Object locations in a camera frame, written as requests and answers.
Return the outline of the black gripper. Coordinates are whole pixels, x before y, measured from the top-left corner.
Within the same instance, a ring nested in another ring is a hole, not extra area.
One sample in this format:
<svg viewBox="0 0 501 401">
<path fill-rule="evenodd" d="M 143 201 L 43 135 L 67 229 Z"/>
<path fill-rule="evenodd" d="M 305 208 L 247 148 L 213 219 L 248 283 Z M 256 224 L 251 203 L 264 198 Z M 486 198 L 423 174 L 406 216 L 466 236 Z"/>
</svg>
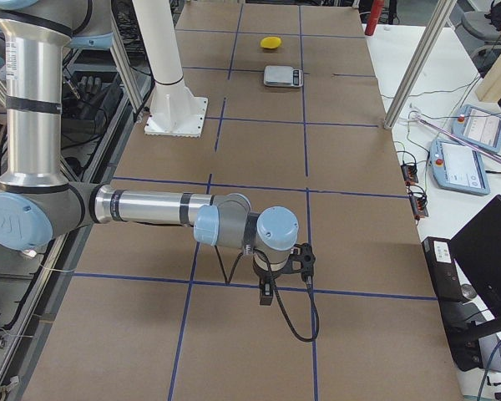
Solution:
<svg viewBox="0 0 501 401">
<path fill-rule="evenodd" d="M 271 277 L 277 279 L 282 274 L 287 274 L 292 270 L 292 261 L 286 259 L 281 263 L 271 263 L 269 266 L 267 262 L 258 254 L 253 256 L 253 271 L 258 276 L 260 288 L 261 306 L 270 306 L 273 302 L 274 291 L 271 287 Z"/>
</svg>

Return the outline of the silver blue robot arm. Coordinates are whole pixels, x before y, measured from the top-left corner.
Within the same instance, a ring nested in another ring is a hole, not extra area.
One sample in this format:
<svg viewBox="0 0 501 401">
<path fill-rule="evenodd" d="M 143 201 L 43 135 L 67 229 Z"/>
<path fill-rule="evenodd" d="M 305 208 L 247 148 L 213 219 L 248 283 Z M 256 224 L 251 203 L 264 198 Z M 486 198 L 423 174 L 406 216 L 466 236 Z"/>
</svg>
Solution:
<svg viewBox="0 0 501 401">
<path fill-rule="evenodd" d="M 63 48 L 113 35 L 108 1 L 0 1 L 5 36 L 8 167 L 0 176 L 0 244 L 26 251 L 82 226 L 111 221 L 189 226 L 199 243 L 252 255 L 260 302 L 296 259 L 296 216 L 260 213 L 239 194 L 116 190 L 60 170 Z"/>
</svg>

